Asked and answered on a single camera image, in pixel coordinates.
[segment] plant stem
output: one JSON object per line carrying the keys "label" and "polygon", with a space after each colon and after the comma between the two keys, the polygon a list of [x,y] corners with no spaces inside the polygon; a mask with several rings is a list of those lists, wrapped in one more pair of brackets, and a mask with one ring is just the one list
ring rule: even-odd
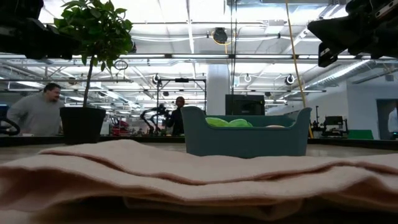
{"label": "plant stem", "polygon": [[88,70],[87,82],[86,82],[86,89],[85,89],[85,96],[84,96],[84,101],[83,101],[83,107],[84,107],[84,108],[87,107],[88,89],[90,88],[91,74],[93,73],[94,58],[95,58],[94,55],[91,56],[91,60],[90,60],[90,69]]}

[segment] potted plant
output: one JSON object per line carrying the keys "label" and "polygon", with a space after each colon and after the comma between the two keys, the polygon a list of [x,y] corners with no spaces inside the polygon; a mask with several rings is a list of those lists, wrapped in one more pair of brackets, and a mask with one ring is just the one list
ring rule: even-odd
{"label": "potted plant", "polygon": [[109,0],[70,1],[62,7],[61,19],[54,19],[60,33],[70,35],[81,42],[74,55],[81,55],[83,64],[89,60],[90,67],[82,108],[62,108],[60,111],[63,133],[67,144],[96,143],[106,115],[105,110],[87,107],[93,67],[101,66],[111,71],[113,63],[121,54],[133,48],[129,34],[132,23],[124,19],[126,9],[115,9]]}

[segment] column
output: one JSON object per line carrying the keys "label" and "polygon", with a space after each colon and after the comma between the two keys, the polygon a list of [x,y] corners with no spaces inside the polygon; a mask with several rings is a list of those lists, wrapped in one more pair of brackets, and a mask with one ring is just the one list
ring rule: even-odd
{"label": "column", "polygon": [[225,115],[225,95],[231,81],[227,65],[209,65],[207,72],[207,115]]}

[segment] monitor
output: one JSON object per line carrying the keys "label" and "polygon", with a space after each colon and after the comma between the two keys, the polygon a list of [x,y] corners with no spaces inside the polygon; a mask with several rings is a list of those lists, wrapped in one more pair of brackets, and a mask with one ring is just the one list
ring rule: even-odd
{"label": "monitor", "polygon": [[323,125],[343,125],[342,116],[327,116]]}
{"label": "monitor", "polygon": [[265,115],[264,95],[225,95],[225,115]]}

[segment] gray shirt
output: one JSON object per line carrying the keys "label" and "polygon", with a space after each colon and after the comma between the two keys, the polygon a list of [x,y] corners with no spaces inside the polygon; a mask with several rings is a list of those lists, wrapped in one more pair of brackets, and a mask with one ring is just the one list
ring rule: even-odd
{"label": "gray shirt", "polygon": [[54,136],[60,129],[61,107],[64,107],[62,102],[48,102],[43,93],[39,93],[24,97],[13,104],[7,117],[17,123],[23,133]]}

